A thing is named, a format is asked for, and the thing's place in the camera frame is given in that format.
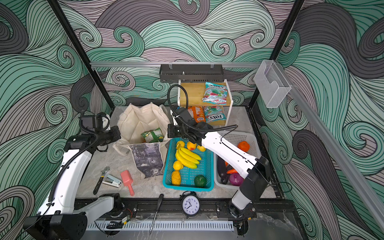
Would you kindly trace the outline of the orange tangerine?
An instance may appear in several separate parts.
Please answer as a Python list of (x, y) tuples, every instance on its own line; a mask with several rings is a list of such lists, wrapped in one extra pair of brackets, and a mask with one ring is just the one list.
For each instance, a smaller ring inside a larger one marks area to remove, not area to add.
[(238, 148), (247, 153), (250, 150), (250, 144), (246, 141), (242, 141), (238, 143)]

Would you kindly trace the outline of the white wooden shelf rack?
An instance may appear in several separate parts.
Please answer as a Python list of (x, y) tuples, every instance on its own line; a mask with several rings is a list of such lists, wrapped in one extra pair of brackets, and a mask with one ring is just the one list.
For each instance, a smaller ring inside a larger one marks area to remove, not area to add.
[[(206, 91), (204, 94), (204, 97), (202, 98), (203, 103), (208, 103), (212, 105), (226, 105), (227, 104), (227, 95), (228, 95), (228, 89), (224, 85), (218, 85), (214, 83), (205, 83), (206, 86)], [(180, 88), (186, 96), (186, 107), (182, 108), (180, 107), (179, 109), (175, 110), (173, 109), (173, 106), (171, 106), (171, 109), (173, 111), (173, 116), (175, 121), (178, 123), (179, 126), (181, 127), (186, 127), (193, 129), (195, 131), (199, 132), (215, 132), (215, 131), (222, 131), (222, 130), (227, 130), (227, 129), (236, 129), (238, 125), (231, 125), (227, 127), (222, 127), (222, 128), (217, 128), (213, 129), (211, 125), (208, 123), (203, 122), (200, 127), (197, 127), (197, 124), (194, 122), (193, 118), (190, 118), (188, 116), (188, 107), (189, 107), (189, 97), (187, 90), (181, 86), (181, 85), (174, 85), (173, 87), (178, 87)]]

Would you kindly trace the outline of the purple eggplant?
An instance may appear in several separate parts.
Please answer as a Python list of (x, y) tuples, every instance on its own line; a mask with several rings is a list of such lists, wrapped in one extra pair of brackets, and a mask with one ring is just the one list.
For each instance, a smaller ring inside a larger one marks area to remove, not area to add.
[(229, 181), (229, 174), (227, 174), (226, 162), (221, 157), (217, 158), (217, 172), (219, 174), (221, 184), (226, 185)]

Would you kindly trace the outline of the beige canvas tote bag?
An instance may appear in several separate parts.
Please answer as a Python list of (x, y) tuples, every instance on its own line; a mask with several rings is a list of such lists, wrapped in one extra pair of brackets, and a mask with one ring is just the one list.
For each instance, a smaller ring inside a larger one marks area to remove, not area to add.
[[(113, 144), (113, 148), (122, 156), (130, 156), (134, 166), (141, 173), (142, 179), (164, 174), (167, 126), (170, 123), (164, 105), (149, 103), (143, 107), (130, 104), (120, 114), (117, 126), (121, 139)], [(163, 138), (160, 142), (146, 142), (146, 132), (158, 130)]]

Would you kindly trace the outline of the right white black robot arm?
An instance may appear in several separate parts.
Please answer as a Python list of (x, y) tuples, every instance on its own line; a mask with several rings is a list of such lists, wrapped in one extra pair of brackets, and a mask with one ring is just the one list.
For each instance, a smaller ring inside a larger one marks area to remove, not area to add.
[(242, 212), (248, 204), (260, 199), (271, 181), (271, 167), (265, 157), (257, 158), (227, 141), (207, 123), (196, 123), (186, 108), (171, 106), (176, 122), (168, 125), (169, 138), (184, 138), (212, 151), (229, 163), (244, 179), (239, 190), (231, 199), (232, 212)]

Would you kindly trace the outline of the clear plastic wall holder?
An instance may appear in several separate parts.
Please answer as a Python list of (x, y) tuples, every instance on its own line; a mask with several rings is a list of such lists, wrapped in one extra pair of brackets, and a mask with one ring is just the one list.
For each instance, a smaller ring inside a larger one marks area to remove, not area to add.
[(255, 84), (267, 108), (278, 108), (292, 89), (283, 66), (264, 60), (254, 77)]

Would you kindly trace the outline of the green yellow snack bag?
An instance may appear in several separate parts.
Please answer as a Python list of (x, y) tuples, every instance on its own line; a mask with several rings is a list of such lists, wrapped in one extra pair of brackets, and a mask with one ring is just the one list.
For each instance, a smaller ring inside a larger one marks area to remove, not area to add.
[(146, 131), (141, 134), (146, 143), (161, 143), (164, 140), (164, 135), (160, 128)]

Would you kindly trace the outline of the red green candy bag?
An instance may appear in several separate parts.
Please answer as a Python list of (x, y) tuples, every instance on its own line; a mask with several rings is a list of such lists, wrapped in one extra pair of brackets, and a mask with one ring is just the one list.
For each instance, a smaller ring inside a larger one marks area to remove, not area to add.
[(214, 83), (205, 83), (205, 93), (202, 102), (214, 105), (226, 105), (228, 88), (225, 85), (218, 85)]

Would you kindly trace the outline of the black handled screwdriver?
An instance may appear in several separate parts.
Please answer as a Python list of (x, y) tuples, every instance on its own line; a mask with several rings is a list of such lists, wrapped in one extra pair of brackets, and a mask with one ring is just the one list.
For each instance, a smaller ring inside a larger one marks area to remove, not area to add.
[(150, 226), (149, 235), (151, 235), (151, 233), (153, 231), (153, 228), (154, 228), (154, 225), (155, 225), (155, 221), (156, 221), (158, 212), (160, 210), (160, 206), (161, 206), (161, 204), (163, 202), (163, 199), (164, 199), (164, 194), (160, 194), (159, 197), (158, 197), (158, 201), (157, 201), (157, 207), (156, 207), (156, 210), (155, 210), (155, 215), (154, 215), (154, 218), (153, 218), (151, 226)]

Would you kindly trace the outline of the purple onion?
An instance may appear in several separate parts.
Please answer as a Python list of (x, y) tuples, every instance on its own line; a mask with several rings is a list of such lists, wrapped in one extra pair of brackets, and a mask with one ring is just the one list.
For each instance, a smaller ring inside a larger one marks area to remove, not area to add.
[(239, 187), (243, 183), (244, 179), (241, 177), (238, 173), (230, 174), (229, 176), (229, 182), (232, 186)]

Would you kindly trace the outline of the green Fox's candy bag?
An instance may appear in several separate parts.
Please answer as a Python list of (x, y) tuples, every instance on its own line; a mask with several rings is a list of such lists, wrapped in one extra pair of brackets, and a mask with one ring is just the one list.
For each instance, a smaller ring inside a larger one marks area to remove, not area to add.
[(221, 106), (204, 106), (203, 110), (207, 123), (226, 120), (223, 107)]

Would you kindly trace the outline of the orange carrot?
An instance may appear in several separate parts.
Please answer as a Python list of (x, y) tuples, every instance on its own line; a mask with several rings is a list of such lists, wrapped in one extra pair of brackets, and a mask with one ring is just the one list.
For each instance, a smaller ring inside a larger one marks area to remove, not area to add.
[(227, 171), (227, 174), (236, 174), (237, 171), (235, 169), (230, 169)]

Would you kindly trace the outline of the white stapler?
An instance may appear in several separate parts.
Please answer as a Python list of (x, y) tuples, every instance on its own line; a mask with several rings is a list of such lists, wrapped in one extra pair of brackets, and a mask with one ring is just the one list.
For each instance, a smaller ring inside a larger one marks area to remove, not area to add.
[(112, 187), (115, 187), (115, 188), (120, 188), (121, 185), (122, 185), (122, 181), (110, 174), (106, 174), (103, 178), (103, 181), (102, 181), (103, 184), (105, 185), (108, 185), (108, 186), (112, 186)]

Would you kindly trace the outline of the teal plastic basket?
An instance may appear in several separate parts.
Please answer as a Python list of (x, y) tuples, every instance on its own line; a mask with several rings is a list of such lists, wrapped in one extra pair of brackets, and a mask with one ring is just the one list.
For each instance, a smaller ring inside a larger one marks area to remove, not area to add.
[[(188, 142), (182, 138), (173, 138), (169, 141), (163, 177), (164, 187), (179, 191), (210, 192), (214, 188), (214, 153), (210, 150), (206, 150), (205, 152), (194, 150), (193, 152), (202, 158), (200, 164), (197, 165), (196, 169), (183, 167), (183, 169), (180, 170), (180, 186), (172, 184), (173, 164), (177, 160), (175, 154), (178, 141)], [(207, 184), (202, 188), (195, 185), (195, 177), (199, 175), (203, 175), (207, 180)]]

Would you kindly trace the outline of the yellow banana bunch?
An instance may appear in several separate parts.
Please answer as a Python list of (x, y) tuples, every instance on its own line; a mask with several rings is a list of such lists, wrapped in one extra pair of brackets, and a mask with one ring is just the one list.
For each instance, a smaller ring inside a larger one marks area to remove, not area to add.
[(185, 167), (190, 169), (196, 169), (200, 164), (199, 160), (187, 155), (181, 149), (178, 149), (175, 153), (176, 159), (180, 161)]

